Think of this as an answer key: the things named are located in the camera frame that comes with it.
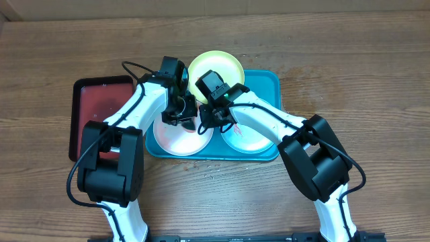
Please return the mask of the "white pink plate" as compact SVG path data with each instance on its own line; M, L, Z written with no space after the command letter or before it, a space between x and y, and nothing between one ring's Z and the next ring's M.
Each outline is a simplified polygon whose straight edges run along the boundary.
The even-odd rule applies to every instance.
M155 142L170 155L190 156L202 151L210 142L214 133L213 128L207 129L205 133L198 134L201 118L198 114L191 118L195 129L189 129L190 125L178 124L172 126L162 121L159 115L153 123L153 134Z

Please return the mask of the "red green sponge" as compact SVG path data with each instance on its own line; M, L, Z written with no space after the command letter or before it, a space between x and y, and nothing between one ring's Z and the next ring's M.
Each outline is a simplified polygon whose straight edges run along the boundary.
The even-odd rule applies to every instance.
M185 121L181 125L187 132L195 132L196 131L195 123L192 120Z

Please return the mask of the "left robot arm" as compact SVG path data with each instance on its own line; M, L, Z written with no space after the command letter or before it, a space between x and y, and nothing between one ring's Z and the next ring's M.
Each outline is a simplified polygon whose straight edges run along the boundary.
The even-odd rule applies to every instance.
M81 154L69 173L67 195L79 205L100 208L112 241L148 241L149 228L138 205L144 176L143 136L156 118L195 129L196 99L187 93L185 64L163 57L158 71L137 77L132 97L103 122L83 127Z

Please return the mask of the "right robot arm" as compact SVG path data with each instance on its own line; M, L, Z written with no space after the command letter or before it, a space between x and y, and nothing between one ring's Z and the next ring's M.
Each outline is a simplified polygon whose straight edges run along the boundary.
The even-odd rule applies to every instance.
M208 128L241 124L277 146L296 188L314 202L325 241L354 241L357 232L349 213L349 171L353 161L346 154L328 122L283 112L243 84L229 86L212 70L196 81L207 99L200 109L200 132Z

